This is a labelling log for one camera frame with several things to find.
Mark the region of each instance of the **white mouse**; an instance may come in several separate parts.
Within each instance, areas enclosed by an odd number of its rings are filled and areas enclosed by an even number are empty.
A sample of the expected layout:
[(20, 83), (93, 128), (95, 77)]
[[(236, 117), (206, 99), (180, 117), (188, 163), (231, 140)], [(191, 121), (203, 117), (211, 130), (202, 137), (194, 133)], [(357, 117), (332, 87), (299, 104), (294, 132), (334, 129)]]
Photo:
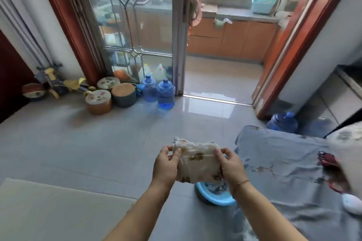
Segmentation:
[(362, 215), (362, 201), (351, 194), (342, 194), (343, 207), (347, 212)]

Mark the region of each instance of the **gray blanket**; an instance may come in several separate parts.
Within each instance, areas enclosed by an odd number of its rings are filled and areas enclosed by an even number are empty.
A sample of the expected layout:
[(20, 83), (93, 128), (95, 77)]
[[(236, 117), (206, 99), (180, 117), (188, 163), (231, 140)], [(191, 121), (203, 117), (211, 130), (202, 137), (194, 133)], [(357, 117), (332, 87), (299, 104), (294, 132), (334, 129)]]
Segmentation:
[[(235, 144), (254, 187), (308, 240), (362, 240), (361, 218), (343, 210), (318, 165), (318, 151), (331, 152), (325, 139), (246, 126)], [(226, 240), (255, 239), (239, 207), (227, 219)]]

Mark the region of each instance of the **person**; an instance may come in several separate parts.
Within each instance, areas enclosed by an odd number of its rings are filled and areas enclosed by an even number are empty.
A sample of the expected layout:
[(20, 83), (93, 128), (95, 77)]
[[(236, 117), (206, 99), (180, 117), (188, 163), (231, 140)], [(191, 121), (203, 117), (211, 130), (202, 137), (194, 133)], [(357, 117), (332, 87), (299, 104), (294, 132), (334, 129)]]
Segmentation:
[[(176, 180), (181, 150), (178, 149), (173, 155), (168, 155), (171, 150), (171, 146), (164, 146), (161, 149), (153, 166), (150, 186), (104, 241), (148, 240)], [(242, 161), (235, 152), (223, 148), (216, 149), (214, 155), (220, 163), (233, 198), (244, 210), (259, 240), (306, 240), (268, 199), (253, 187)]]

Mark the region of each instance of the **door threshold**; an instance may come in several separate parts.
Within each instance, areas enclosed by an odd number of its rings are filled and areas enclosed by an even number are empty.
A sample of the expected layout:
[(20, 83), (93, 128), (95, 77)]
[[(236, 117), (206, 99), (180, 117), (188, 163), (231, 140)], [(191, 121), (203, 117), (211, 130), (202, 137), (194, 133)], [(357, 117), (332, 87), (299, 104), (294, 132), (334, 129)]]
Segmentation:
[(244, 102), (238, 102), (238, 101), (229, 101), (229, 100), (222, 100), (222, 99), (216, 99), (211, 97), (204, 97), (204, 96), (196, 96), (196, 95), (188, 95), (188, 94), (182, 94), (181, 97), (187, 97), (192, 99), (199, 99), (199, 100), (206, 100), (211, 102), (219, 102), (224, 104), (231, 104), (231, 105), (237, 105), (237, 106), (243, 106), (243, 107), (249, 107), (252, 108), (252, 104), (244, 103)]

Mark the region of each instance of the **thin red bracelet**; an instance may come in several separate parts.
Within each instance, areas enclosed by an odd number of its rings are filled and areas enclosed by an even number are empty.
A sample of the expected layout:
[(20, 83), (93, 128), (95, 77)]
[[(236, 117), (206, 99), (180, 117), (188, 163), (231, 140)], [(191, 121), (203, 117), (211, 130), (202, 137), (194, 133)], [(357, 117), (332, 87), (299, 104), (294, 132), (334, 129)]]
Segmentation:
[(234, 198), (234, 195), (235, 195), (235, 193), (236, 193), (236, 189), (237, 189), (239, 186), (241, 186), (242, 184), (246, 183), (246, 182), (250, 182), (250, 180), (249, 180), (249, 179), (248, 179), (248, 180), (244, 180), (244, 181), (242, 181), (242, 182), (239, 182), (239, 183), (235, 186), (233, 192), (231, 193), (231, 196), (232, 196), (233, 198)]

